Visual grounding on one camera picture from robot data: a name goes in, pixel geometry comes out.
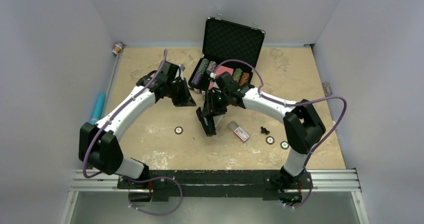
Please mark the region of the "green stapler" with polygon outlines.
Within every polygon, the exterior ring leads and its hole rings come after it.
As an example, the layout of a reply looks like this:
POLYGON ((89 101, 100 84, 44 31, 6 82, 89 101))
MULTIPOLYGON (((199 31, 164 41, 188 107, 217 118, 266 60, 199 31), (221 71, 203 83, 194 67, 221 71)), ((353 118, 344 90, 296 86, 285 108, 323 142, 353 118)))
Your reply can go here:
POLYGON ((216 115, 216 116, 214 116, 213 117, 213 121, 214 121, 214 126, 215 127, 217 127, 218 126, 218 124, 220 123, 220 121, 222 120, 222 118, 223 118, 223 114, 221 114, 221 115, 216 115))

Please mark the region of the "black stapler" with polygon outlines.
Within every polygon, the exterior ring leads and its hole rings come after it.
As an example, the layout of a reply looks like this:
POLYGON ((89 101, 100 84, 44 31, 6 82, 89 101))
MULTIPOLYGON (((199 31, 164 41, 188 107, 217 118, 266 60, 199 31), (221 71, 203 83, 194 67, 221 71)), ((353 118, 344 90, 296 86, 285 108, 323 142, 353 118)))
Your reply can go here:
POLYGON ((196 115, 198 120, 201 123, 201 126, 207 137, 215 136, 217 134, 216 127, 214 125, 213 117, 222 115, 217 114, 212 110, 207 109, 206 107, 198 107, 196 109, 196 115))

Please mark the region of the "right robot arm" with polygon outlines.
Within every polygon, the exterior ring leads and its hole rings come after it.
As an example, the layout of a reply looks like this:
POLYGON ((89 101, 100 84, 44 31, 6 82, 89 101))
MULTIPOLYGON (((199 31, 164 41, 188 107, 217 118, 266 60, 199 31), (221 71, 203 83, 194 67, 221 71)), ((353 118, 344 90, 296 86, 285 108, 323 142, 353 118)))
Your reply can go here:
POLYGON ((216 134, 214 118, 227 112, 228 106, 257 111, 283 124, 290 147, 280 177, 275 181, 281 189, 296 186, 305 172, 307 157, 326 132, 324 123, 308 100, 285 101, 272 95, 261 94, 254 85, 240 85, 224 72, 215 78, 216 87, 205 92, 202 107, 196 110, 205 134, 216 134))

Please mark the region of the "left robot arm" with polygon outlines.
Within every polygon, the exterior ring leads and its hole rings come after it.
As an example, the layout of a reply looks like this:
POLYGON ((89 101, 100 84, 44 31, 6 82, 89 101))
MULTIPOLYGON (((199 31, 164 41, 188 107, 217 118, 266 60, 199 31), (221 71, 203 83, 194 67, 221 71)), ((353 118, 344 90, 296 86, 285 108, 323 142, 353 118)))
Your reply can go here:
POLYGON ((84 123, 79 131, 78 158, 106 175, 120 175, 138 189, 149 183, 149 166, 123 154, 119 141, 147 109, 170 98, 175 107, 194 107, 183 65, 162 61, 157 70, 141 77, 130 94, 96 123, 84 123))

